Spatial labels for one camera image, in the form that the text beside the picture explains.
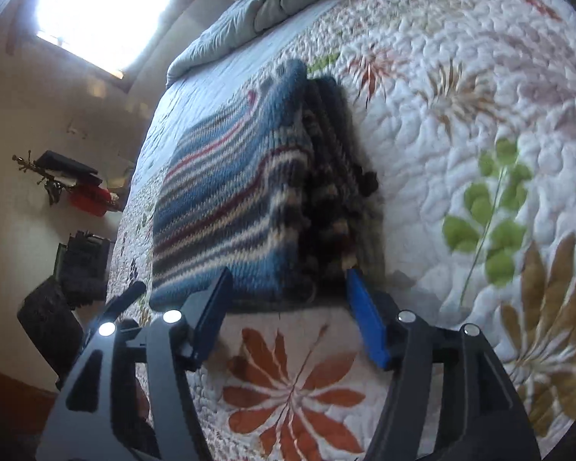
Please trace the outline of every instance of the window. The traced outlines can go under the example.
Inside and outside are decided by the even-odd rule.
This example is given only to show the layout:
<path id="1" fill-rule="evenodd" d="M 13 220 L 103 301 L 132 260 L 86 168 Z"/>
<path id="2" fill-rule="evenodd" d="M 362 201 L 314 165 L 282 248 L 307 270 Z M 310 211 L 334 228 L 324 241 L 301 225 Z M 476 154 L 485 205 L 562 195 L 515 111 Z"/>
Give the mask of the window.
<path id="1" fill-rule="evenodd" d="M 115 78 L 137 60 L 170 0 L 38 0 L 36 35 Z"/>

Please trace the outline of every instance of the blue striped blanket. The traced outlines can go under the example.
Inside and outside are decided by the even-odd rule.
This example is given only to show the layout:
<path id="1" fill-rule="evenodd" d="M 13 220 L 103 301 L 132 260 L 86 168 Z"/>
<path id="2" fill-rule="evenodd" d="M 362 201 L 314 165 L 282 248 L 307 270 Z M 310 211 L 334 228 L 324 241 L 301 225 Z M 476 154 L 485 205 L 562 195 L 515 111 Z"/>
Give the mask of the blue striped blanket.
<path id="1" fill-rule="evenodd" d="M 296 60 L 185 132 L 154 213 L 154 310 L 178 307 L 218 271 L 235 311 L 344 296 L 362 209 L 346 108 L 331 78 Z"/>

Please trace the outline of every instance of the striped knit blanket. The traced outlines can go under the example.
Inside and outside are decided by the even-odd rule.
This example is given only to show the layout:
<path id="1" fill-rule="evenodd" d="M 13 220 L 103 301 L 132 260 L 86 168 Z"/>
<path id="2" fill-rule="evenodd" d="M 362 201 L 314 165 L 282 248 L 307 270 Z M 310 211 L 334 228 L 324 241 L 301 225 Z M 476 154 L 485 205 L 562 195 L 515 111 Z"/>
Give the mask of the striped knit blanket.
<path id="1" fill-rule="evenodd" d="M 223 266 L 234 311 L 343 297 L 362 209 L 348 147 L 337 84 L 296 60 L 189 129 L 154 213 L 152 309 L 180 306 Z"/>

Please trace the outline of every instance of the floral pattern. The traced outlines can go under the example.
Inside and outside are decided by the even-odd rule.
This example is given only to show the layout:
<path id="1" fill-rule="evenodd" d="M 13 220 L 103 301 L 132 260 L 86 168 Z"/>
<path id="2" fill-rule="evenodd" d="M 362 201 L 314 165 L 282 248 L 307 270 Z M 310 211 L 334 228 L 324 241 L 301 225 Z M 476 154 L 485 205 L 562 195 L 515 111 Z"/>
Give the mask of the floral pattern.
<path id="1" fill-rule="evenodd" d="M 561 20 L 559 14 L 555 12 L 551 7 L 546 5 L 542 0 L 522 0 L 522 1 L 524 1 L 528 5 L 531 5 L 533 8 L 535 8 L 539 13 L 541 13 L 544 16 L 548 16 L 551 19 L 554 19 L 555 21 Z"/>
<path id="2" fill-rule="evenodd" d="M 501 320 L 516 351 L 506 369 L 540 437 L 548 434 L 556 404 L 576 419 L 576 284 L 568 295 L 575 247 L 576 235 L 565 237 L 547 275 L 532 243 L 521 274 L 522 318 L 513 306 L 501 305 Z"/>
<path id="3" fill-rule="evenodd" d="M 301 380 L 314 348 L 327 329 L 328 326 L 321 328 L 296 375 L 287 371 L 284 336 L 279 331 L 271 351 L 258 331 L 243 329 L 245 355 L 233 357 L 228 369 L 246 386 L 225 386 L 223 399 L 239 408 L 228 420 L 231 431 L 248 434 L 266 426 L 258 433 L 265 456 L 269 456 L 279 442 L 286 461 L 321 461 L 320 439 L 340 451 L 363 452 L 348 428 L 315 410 L 316 404 L 351 408 L 364 400 L 365 395 L 350 388 L 331 388 L 350 371 L 356 354 L 332 355 L 315 365 L 305 381 Z"/>
<path id="4" fill-rule="evenodd" d="M 376 50 L 376 45 L 372 44 L 367 52 L 357 55 L 350 61 L 344 74 L 352 75 L 354 81 L 357 82 L 359 93 L 356 100 L 363 91 L 366 92 L 365 108 L 367 109 L 373 95 L 380 87 L 384 100 L 386 99 L 385 79 L 393 80 L 392 87 L 397 79 L 407 81 L 406 75 L 399 70 L 406 63 L 406 60 L 396 58 L 391 50 L 387 48 Z"/>
<path id="5" fill-rule="evenodd" d="M 380 178 L 383 202 L 374 203 L 379 214 L 371 220 L 379 240 L 373 246 L 380 248 L 372 246 L 370 257 L 379 260 L 377 253 L 383 253 L 381 279 L 385 264 L 434 290 L 442 303 L 438 322 L 453 326 L 465 273 L 473 265 L 467 282 L 476 298 L 469 317 L 486 321 L 487 337 L 504 357 L 538 432 L 542 456 L 576 417 L 576 247 L 574 239 L 564 238 L 576 230 L 576 13 L 562 0 L 545 1 L 554 9 L 540 0 L 342 0 L 252 71 L 242 90 L 287 58 L 302 58 L 313 76 L 341 80 L 350 96 L 356 145 Z M 132 258 L 139 278 L 150 278 L 151 210 L 167 149 L 190 107 L 192 85 L 186 81 L 179 93 L 167 95 L 141 153 L 135 184 L 149 181 L 135 186 L 124 214 L 118 238 L 124 250 L 114 258 L 111 295 L 127 286 Z M 439 137 L 431 137 L 430 127 Z M 510 161 L 515 154 L 520 157 Z M 443 223 L 449 212 L 465 219 L 478 237 L 454 226 L 446 237 Z M 550 261 L 544 253 L 549 244 L 558 244 Z M 466 249 L 474 250 L 466 254 Z M 571 260 L 562 259 L 570 255 Z M 421 306 L 437 310 L 428 300 Z M 320 420 L 312 423 L 303 410 L 339 422 L 360 449 L 367 449 L 386 396 L 385 377 L 367 368 L 363 358 L 355 359 L 335 384 L 303 389 L 313 368 L 339 352 L 336 347 L 358 340 L 358 334 L 346 335 L 354 329 L 351 320 L 329 312 L 282 314 L 279 322 L 268 314 L 227 317 L 212 354 L 215 362 L 189 374 L 214 459 L 263 461 L 269 449 L 268 459 L 290 461 L 364 456 L 334 448 L 327 432 L 314 428 Z M 141 323 L 157 316 L 144 298 L 127 315 Z M 325 323 L 330 324 L 327 334 L 297 379 L 310 342 Z M 280 381 L 255 362 L 245 343 L 239 348 L 243 328 L 264 335 Z M 287 374 L 280 341 L 284 353 L 288 350 Z M 351 358 L 344 357 L 348 363 Z M 250 369 L 244 362 L 272 388 L 252 383 L 256 378 L 250 379 L 249 371 L 242 373 L 248 378 L 238 377 L 240 366 Z M 231 387 L 247 391 L 236 398 Z M 355 406 L 349 400 L 332 406 L 320 402 L 336 389 L 357 393 L 348 396 L 354 403 L 366 397 Z M 260 396 L 251 392 L 270 398 L 253 405 Z M 232 426 L 256 427 L 236 433 Z M 427 434 L 423 439 L 435 441 Z"/>
<path id="6" fill-rule="evenodd" d="M 517 159 L 516 141 L 506 138 L 497 140 L 495 152 L 482 152 L 478 167 L 483 180 L 471 183 L 463 195 L 470 220 L 452 214 L 444 218 L 442 233 L 450 251 L 474 253 L 461 303 L 481 254 L 486 257 L 484 269 L 491 284 L 502 287 L 514 278 L 513 255 L 522 247 L 526 232 L 514 218 L 527 199 L 525 183 L 533 178 L 529 167 Z M 491 192 L 490 185 L 495 181 Z M 503 218 L 493 227 L 493 219 L 500 212 Z"/>
<path id="7" fill-rule="evenodd" d="M 503 122 L 504 109 L 495 101 L 495 83 L 486 71 L 464 72 L 462 63 L 438 64 L 427 73 L 425 87 L 415 93 L 427 104 L 429 112 L 444 126 L 444 131 L 452 141 L 452 127 L 461 123 L 468 128 L 468 138 L 477 128 L 478 115 L 484 115 L 495 127 Z"/>

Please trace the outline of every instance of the brown flower print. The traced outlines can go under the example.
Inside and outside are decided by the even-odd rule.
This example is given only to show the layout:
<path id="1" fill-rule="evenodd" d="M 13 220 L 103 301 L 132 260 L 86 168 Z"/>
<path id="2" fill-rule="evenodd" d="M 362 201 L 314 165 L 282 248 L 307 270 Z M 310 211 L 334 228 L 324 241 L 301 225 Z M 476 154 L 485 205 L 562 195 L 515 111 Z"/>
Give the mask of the brown flower print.
<path id="1" fill-rule="evenodd" d="M 152 313 L 149 309 L 148 301 L 142 298 L 142 302 L 139 303 L 139 325 L 143 328 L 144 326 L 149 326 L 152 322 Z"/>
<path id="2" fill-rule="evenodd" d="M 464 73 L 463 64 L 438 63 L 427 71 L 424 88 L 415 94 L 424 100 L 429 112 L 441 124 L 452 142 L 452 127 L 460 122 L 469 127 L 469 137 L 475 128 L 478 115 L 483 115 L 499 124 L 503 122 L 504 106 L 495 101 L 496 85 L 487 71 Z"/>
<path id="3" fill-rule="evenodd" d="M 307 407 L 308 403 L 317 402 L 351 408 L 365 398 L 349 388 L 329 388 L 350 371 L 354 352 L 338 353 L 315 365 L 301 384 L 303 369 L 327 329 L 328 326 L 322 327 L 294 376 L 287 371 L 284 336 L 279 331 L 272 352 L 258 331 L 250 328 L 242 331 L 245 357 L 233 357 L 228 369 L 248 386 L 224 387 L 224 401 L 239 408 L 228 419 L 228 426 L 235 433 L 252 433 L 276 416 L 273 424 L 258 434 L 266 456 L 279 442 L 285 461 L 322 461 L 315 436 L 335 449 L 355 454 L 363 452 L 358 440 L 342 423 Z"/>
<path id="4" fill-rule="evenodd" d="M 516 350 L 504 364 L 540 437 L 548 435 L 555 404 L 576 419 L 576 283 L 568 291 L 575 246 L 575 234 L 561 241 L 547 275 L 532 243 L 521 273 L 522 318 L 511 305 L 501 305 L 501 320 Z"/>
<path id="5" fill-rule="evenodd" d="M 555 12 L 551 7 L 546 5 L 542 0 L 523 0 L 526 4 L 531 5 L 535 8 L 541 15 L 548 16 L 555 21 L 560 21 L 561 18 L 559 14 Z"/>
<path id="6" fill-rule="evenodd" d="M 401 78 L 407 81 L 407 77 L 399 71 L 399 67 L 403 64 L 407 64 L 407 61 L 393 57 L 391 50 L 383 48 L 376 51 L 375 44 L 371 44 L 368 52 L 357 55 L 350 61 L 344 74 L 351 74 L 357 82 L 359 94 L 356 99 L 361 96 L 363 91 L 367 92 L 367 99 L 365 100 L 365 108 L 367 109 L 379 87 L 382 87 L 384 99 L 386 99 L 385 78 L 394 80 Z"/>

